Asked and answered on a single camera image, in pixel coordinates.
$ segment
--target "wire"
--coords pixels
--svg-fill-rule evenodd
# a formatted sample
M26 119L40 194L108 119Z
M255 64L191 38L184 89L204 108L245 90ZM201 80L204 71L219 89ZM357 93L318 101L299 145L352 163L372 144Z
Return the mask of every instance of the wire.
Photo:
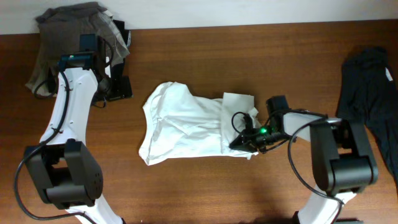
M91 103L91 105L92 106L95 106L96 108L100 108L100 109L103 109L103 108L105 108L106 107L106 98L105 98L105 96L104 96L104 100L103 100L103 105L102 106L98 106L96 103L97 102L94 102L94 103Z
M266 149L264 151L260 151L260 152L262 152L264 154L264 153L267 153L267 152L272 151L274 149L277 149L277 148L281 147L283 144L285 144L287 141L288 141L288 139L285 139L285 140L281 141L280 143L278 143L277 145L272 146L272 147L270 147L270 148L268 148L268 149Z
M339 198L327 196L326 194L324 194L324 193L322 193L322 192L319 192L319 191L315 190L315 189L314 189L313 187L311 187L308 183L306 183L306 181L301 177L301 175L300 175L299 172L297 171L296 167L294 166L293 159L292 159L292 144L293 144L294 139L295 139L295 138L297 137L297 135L299 134L299 132L301 132L304 128L310 126L310 125L313 124L314 122L317 122L317 121L324 121L324 120L326 120L326 118L320 118L320 119L317 119L317 120L315 120L315 121L312 121L312 122L309 122L309 123L307 123L307 124L304 124L303 126L301 126L300 128L298 128L298 130L296 130L296 132L293 133L292 137L291 137L290 140L289 140L289 145L288 145L288 147L287 147L287 156L288 156L288 158L289 158L289 162L290 162L290 165L292 166L292 169L293 169L294 174L296 175L296 177L299 179L299 181L300 181L307 189L311 190L313 193L315 193L315 194L317 194L317 195L319 195L319 196L321 196L321 197L323 197L323 198L332 199L332 200L335 200L335 201L337 201L337 202L339 203L339 207L338 207L337 214L335 215L333 221L331 222L331 223L334 223L334 222L336 222L338 216L340 215L340 212L341 212L341 210L342 210L342 208L343 208L344 202L343 202L342 200L340 200Z
M42 81L42 82L35 88L35 90L33 91L33 95L35 96L36 99L44 100L44 99L53 97L53 95L57 93L58 87L55 88L54 91L53 91L52 93L50 93L49 95L47 95L47 96L39 96L39 95L37 94L37 91L39 90L39 88L40 88L42 85L44 85L45 83L49 82L51 79L54 79L54 80L55 80L55 76L52 76L51 78L45 79L44 81Z
M67 77L65 75L64 72L60 72L62 75L62 78L65 81L65 91L66 91L66 96L65 96L65 106L63 107L63 111L62 111L62 115L61 115L61 119L60 122L57 126L57 128L54 129L53 134L47 138L46 140L42 141L39 146L37 148L35 148L32 152L30 152L27 156L25 156L23 158L23 160L19 163L18 168L16 170L15 176L14 176L14 193L15 193L15 198L17 200L17 203L19 205L19 207L22 209L22 211L28 216L33 218L34 220L40 220L40 221L44 221L44 220L56 220L59 218L66 218L66 217L72 217L72 216L76 216L79 215L81 217L84 217L87 219L87 221L89 221L92 224L95 224L95 222L86 215L85 212L74 212L74 213L69 213L69 214L63 214L63 215L56 215L56 216L51 216L51 217L38 217L34 214L32 214L24 205L24 203L21 200L21 196L19 195L19 191L18 191L18 177L19 177L19 173L21 172L22 167L24 166L24 164L29 161L34 155L36 155L38 152L41 151L41 149L47 144L49 143L53 138L56 137L56 135L59 133L59 131L61 130L61 127L63 125L63 122L65 121L65 117L67 115L67 110L68 110L68 104L69 104L69 83L67 80Z
M253 137L253 136L258 135L259 132L256 133L256 134L243 134L242 131L238 131L238 130L236 129L236 127L235 127L235 125L234 125L234 119L235 119L235 116L238 115L238 114L243 114L243 116L248 115L247 113L243 113L243 112L236 112L234 115L232 115L232 118L231 118L232 128L233 128L239 135L242 135L242 136L244 136L244 137Z
M105 44L106 44L106 45L109 47L109 49L111 50L111 58L109 59L109 62L105 64L105 67L107 67L108 65L111 65L111 62L112 62L112 60L113 60L113 54L114 54L114 52L113 52L113 48L112 48L111 44L110 44L107 40L105 40L104 37L101 37L101 38L104 40Z

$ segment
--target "black garment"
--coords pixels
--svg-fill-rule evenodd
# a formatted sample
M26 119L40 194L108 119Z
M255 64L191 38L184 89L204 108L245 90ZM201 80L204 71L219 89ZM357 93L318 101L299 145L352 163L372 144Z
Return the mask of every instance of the black garment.
M366 49L342 67L343 83L337 117L360 119L375 135L390 173L398 183L398 91L389 81L387 52Z

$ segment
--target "white wall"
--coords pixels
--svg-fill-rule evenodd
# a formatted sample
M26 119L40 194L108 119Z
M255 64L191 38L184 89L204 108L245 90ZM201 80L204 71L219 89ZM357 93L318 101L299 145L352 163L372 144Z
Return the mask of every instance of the white wall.
M0 34L38 32L34 17L84 0L0 0ZM128 29L398 19L398 0L99 0Z

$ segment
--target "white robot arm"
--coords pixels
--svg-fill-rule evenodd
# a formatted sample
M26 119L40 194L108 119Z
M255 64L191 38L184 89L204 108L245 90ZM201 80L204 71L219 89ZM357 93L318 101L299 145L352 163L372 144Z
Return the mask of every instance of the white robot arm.
M270 150L266 146L289 141L290 165L299 180L313 192L303 209L295 213L293 223L334 223L345 203L377 181L377 165L363 124L292 110L285 96L267 100L267 109L269 119L261 128L254 128L250 116L244 115L246 128L229 147L266 153ZM295 169L290 150L296 137L311 142L315 188L309 186ZM351 152L339 154L339 147L351 149Z
M129 78L121 76L123 68L117 69L119 73L111 72L111 62L105 57L106 45L111 47L94 34L81 35L80 52L64 55L58 63L58 93L52 117L40 144L25 150L14 182L17 202L31 218L53 220L68 215L37 217L25 208L17 190L23 164L44 203L65 209L82 223L125 223L103 197L101 167L85 146L90 106L102 99L132 96ZM57 167L62 160L67 167Z

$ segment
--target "green led light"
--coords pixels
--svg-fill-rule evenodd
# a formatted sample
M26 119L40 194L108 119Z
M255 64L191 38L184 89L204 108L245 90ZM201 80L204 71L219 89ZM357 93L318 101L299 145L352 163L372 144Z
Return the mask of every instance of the green led light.
M261 133L261 134L265 134L266 132L267 132L267 129L266 129L266 128L261 128L261 129L260 129L260 133Z

